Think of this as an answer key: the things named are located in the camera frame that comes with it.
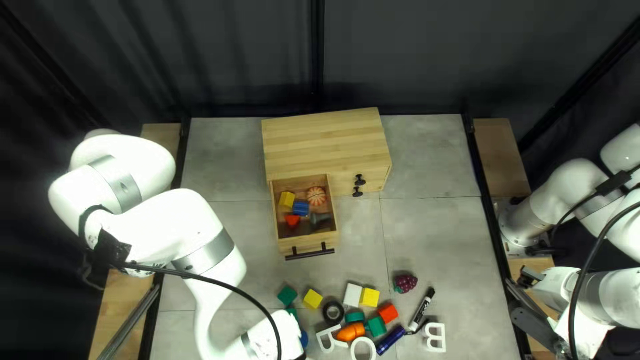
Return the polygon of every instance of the yellow block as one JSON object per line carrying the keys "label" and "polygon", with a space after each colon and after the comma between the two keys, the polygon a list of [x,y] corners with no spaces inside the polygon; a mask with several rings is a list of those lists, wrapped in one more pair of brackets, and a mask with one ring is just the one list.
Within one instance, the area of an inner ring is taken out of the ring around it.
{"label": "yellow block", "polygon": [[302,303],[309,309],[317,309],[318,306],[320,306],[322,299],[322,295],[316,293],[313,289],[309,289],[305,298],[302,300]]}
{"label": "yellow block", "polygon": [[280,194],[280,200],[278,201],[278,205],[291,208],[293,207],[294,200],[296,200],[296,194],[290,193],[290,192],[282,192]]}
{"label": "yellow block", "polygon": [[379,298],[380,291],[364,288],[362,289],[362,294],[360,295],[360,305],[377,307]]}

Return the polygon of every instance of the gray tile floor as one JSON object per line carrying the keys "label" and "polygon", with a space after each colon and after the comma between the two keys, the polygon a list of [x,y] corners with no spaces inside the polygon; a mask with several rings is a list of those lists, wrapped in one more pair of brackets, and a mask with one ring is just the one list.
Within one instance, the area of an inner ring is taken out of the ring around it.
{"label": "gray tile floor", "polygon": [[[240,287],[268,309],[282,308],[276,294],[285,283],[341,299],[353,281],[380,290],[381,302],[392,300],[396,322],[406,325],[433,285],[430,313],[446,325],[447,352],[425,352],[420,336],[408,336],[382,359],[518,359],[460,116],[389,116],[382,123],[392,172],[383,192],[335,201],[341,244],[333,255],[285,262],[278,254],[259,119],[193,119],[182,185],[209,201],[247,262]],[[390,283],[403,270],[419,285],[400,295]],[[311,358],[350,359],[347,349],[322,354],[315,341],[325,327],[320,312],[300,299],[294,305]],[[182,280],[165,277],[152,359],[198,359],[194,307]],[[212,321],[212,338],[223,347],[261,318],[232,295]]]}

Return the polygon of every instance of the drawer handle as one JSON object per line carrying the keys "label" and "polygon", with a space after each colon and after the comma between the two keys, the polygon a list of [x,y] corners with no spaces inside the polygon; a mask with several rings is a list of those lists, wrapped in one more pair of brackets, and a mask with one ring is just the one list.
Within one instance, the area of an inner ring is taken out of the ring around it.
{"label": "drawer handle", "polygon": [[362,192],[360,190],[358,190],[359,186],[355,186],[354,189],[354,193],[353,193],[353,197],[361,197],[362,196]]}
{"label": "drawer handle", "polygon": [[312,256],[333,254],[335,252],[335,249],[327,249],[326,243],[324,241],[322,242],[321,246],[322,246],[322,250],[303,252],[302,254],[298,254],[297,248],[295,246],[292,246],[291,252],[293,253],[293,255],[287,255],[284,257],[284,259],[295,260],[295,259],[311,258]]}
{"label": "drawer handle", "polygon": [[367,183],[367,181],[365,181],[364,179],[362,179],[362,174],[358,174],[358,175],[356,175],[356,177],[357,177],[358,179],[356,180],[356,182],[355,182],[355,183],[353,183],[355,186],[362,186],[362,185],[364,185],[364,184],[366,184],[366,183]]}

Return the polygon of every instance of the black knob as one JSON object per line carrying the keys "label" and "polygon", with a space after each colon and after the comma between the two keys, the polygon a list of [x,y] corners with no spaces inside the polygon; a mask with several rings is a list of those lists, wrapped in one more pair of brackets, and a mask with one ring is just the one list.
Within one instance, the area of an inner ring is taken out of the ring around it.
{"label": "black knob", "polygon": [[353,189],[355,190],[355,192],[353,193],[353,197],[361,197],[363,192],[358,191],[359,186],[355,186]]}
{"label": "black knob", "polygon": [[362,186],[362,185],[364,185],[364,184],[366,184],[366,183],[367,183],[366,181],[364,181],[363,179],[361,179],[362,174],[358,174],[358,175],[356,175],[356,177],[357,177],[358,179],[357,179],[357,180],[356,180],[356,182],[354,183],[354,185],[355,185],[355,186]]}

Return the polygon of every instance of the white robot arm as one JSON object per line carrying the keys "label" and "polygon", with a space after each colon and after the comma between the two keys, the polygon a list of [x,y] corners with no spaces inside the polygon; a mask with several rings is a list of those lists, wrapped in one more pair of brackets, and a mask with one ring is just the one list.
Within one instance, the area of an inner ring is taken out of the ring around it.
{"label": "white robot arm", "polygon": [[[612,139],[600,157],[613,174],[629,171],[640,164],[640,126],[634,124]],[[609,177],[585,159],[562,164],[529,198],[514,210],[499,215],[503,240],[509,246],[528,247],[551,229],[562,216],[581,200],[596,192]],[[594,236],[598,236],[612,217],[640,201],[640,171],[624,184],[632,189],[598,195],[568,217],[576,217]],[[631,211],[607,233],[617,248],[640,262],[640,209]],[[579,268],[557,266],[542,272],[543,280],[533,285],[537,298],[562,313],[554,330],[568,338],[568,308]],[[595,356],[608,330],[615,326],[640,329],[640,268],[587,274],[580,289],[575,317],[579,351]]]}
{"label": "white robot arm", "polygon": [[[161,193],[174,173],[172,156],[156,143],[118,134],[91,136],[74,151],[70,172],[49,188],[49,201],[90,249],[112,241],[122,250],[121,261],[166,265],[237,286],[246,273],[244,258],[206,200],[187,189]],[[194,279],[185,283],[196,298],[194,332],[203,359],[276,359],[275,333],[266,319],[226,349],[214,346],[209,324],[231,291]],[[284,310],[271,316],[282,359],[299,358],[304,351],[297,321]]]}

